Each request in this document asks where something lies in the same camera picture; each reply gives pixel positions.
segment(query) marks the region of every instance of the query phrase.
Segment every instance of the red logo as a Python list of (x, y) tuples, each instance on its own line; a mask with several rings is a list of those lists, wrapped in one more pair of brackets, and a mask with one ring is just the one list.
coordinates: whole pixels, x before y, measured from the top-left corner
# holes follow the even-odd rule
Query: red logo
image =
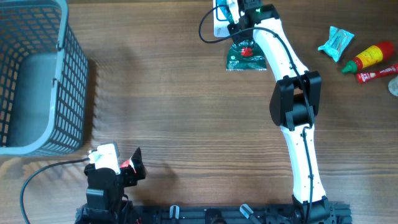
[(244, 47), (242, 49), (241, 55), (243, 57), (248, 57), (248, 56), (252, 56), (253, 55), (253, 49), (249, 48), (249, 47)]

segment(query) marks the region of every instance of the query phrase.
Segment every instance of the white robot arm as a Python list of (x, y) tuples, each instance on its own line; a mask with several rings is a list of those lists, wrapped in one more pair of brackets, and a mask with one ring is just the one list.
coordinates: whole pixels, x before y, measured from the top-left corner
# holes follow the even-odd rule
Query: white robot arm
[[(279, 35), (279, 37), (285, 42), (289, 49), (289, 52), (294, 60), (294, 64), (300, 74), (304, 74), (308, 71), (307, 67), (297, 58), (289, 41), (286, 39), (284, 31), (282, 29), (282, 22), (280, 19), (270, 18), (261, 21), (260, 24), (255, 27), (264, 27), (273, 30)], [(282, 44), (274, 37), (273, 34), (264, 32), (263, 30), (254, 30), (253, 37), (256, 43), (260, 46), (268, 59), (269, 65), (274, 72), (275, 80), (281, 80), (284, 76), (288, 75), (290, 78), (296, 77), (295, 72), (291, 68), (289, 58)], [(296, 126), (294, 131), (289, 130), (284, 126), (281, 126), (281, 130), (285, 136), (287, 147), (289, 148), (290, 161), (292, 163), (294, 187), (294, 197), (300, 202), (304, 203), (309, 201), (310, 198), (310, 179), (308, 178), (309, 168), (308, 159), (305, 152), (305, 146), (303, 137), (301, 137), (302, 129), (309, 124), (302, 124)], [(310, 154), (310, 161), (312, 165), (313, 174), (313, 195), (312, 201), (316, 202), (322, 199), (326, 195), (325, 190), (322, 187), (322, 183), (319, 177), (317, 158), (315, 155), (315, 147), (313, 140), (314, 125), (311, 129), (307, 130), (307, 144), (308, 151)]]
[[(281, 127), (289, 148), (294, 188), (293, 204), (300, 210), (300, 223), (313, 223), (330, 215), (328, 199), (322, 186), (314, 147), (314, 120), (318, 114), (321, 78), (318, 72), (309, 72), (297, 58), (287, 40), (282, 22), (273, 5), (262, 5), (255, 0), (227, 0), (231, 18), (226, 28), (229, 36), (218, 40), (202, 41), (214, 44), (232, 38), (235, 44), (254, 40), (264, 52), (277, 82), (270, 102), (273, 122)], [(220, 23), (215, 21), (217, 29)], [(302, 93), (294, 94), (299, 88)]]

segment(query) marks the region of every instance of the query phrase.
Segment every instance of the ketchup bottle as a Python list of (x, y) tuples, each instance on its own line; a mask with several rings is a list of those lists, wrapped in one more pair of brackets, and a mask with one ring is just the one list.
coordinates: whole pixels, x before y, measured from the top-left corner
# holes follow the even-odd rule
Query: ketchup bottle
[(389, 59), (394, 53), (394, 45), (391, 41), (383, 41), (370, 48), (364, 50), (362, 53), (357, 55), (354, 59), (347, 62), (346, 66), (341, 72), (355, 73), (368, 66), (379, 63), (383, 60)]

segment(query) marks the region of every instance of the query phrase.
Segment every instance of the basket handle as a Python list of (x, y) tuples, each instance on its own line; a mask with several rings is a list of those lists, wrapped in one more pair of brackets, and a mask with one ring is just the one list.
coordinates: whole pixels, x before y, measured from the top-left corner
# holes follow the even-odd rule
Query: basket handle
[(58, 43), (57, 50), (60, 51), (63, 49), (65, 44), (65, 36), (67, 32), (68, 18), (69, 18), (69, 7), (66, 0), (55, 0), (58, 5), (61, 7), (62, 17), (60, 23), (60, 31), (58, 33)]

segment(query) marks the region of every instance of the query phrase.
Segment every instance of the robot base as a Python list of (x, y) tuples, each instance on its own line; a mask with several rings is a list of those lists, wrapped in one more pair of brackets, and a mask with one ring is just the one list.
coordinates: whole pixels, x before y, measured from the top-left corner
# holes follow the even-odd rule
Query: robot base
[[(128, 202), (127, 207), (119, 213), (118, 220), (103, 223), (128, 223), (128, 224), (299, 224), (294, 219), (294, 207), (292, 204), (275, 204), (261, 207), (251, 207), (253, 214), (246, 218), (240, 211), (240, 207), (151, 207), (132, 206)], [(76, 217), (83, 215), (93, 221), (93, 213), (88, 215), (85, 208), (78, 209)], [(331, 203), (330, 216), (326, 220), (311, 224), (351, 224), (351, 210), (349, 205)]]

